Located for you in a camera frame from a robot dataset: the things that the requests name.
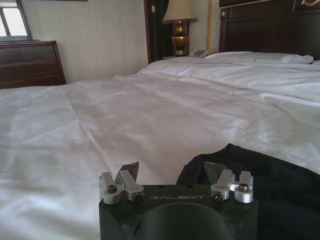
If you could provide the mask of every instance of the dresser drawer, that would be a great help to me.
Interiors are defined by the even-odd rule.
[[[66,84],[60,75],[43,76],[12,81],[0,81],[0,89],[14,89],[29,86],[51,86]]]
[[[0,64],[12,64],[23,62],[19,48],[0,49]]]
[[[57,74],[60,74],[60,69],[55,60],[0,66],[0,82]]]
[[[21,47],[21,54],[25,62],[47,61],[56,59],[53,46]]]

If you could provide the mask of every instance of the beige wall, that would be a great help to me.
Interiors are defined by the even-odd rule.
[[[198,21],[190,24],[190,51],[197,47],[207,47],[209,0],[193,0]],[[219,0],[213,0],[212,9],[212,53],[219,50],[220,8]]]
[[[148,63],[143,0],[21,0],[31,34],[56,40],[68,83],[136,73]]]

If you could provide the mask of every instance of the table lamp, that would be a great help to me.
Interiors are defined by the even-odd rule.
[[[173,23],[173,48],[175,57],[188,55],[189,22],[196,22],[192,0],[169,0],[162,22]]]

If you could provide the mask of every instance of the brass lamp base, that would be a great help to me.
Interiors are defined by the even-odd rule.
[[[178,20],[172,36],[175,57],[185,57],[187,55],[186,48],[189,42],[189,37],[186,34],[185,28],[186,24],[181,20]]]

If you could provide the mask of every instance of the window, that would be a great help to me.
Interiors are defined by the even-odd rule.
[[[28,40],[20,9],[14,2],[0,2],[0,41]]]

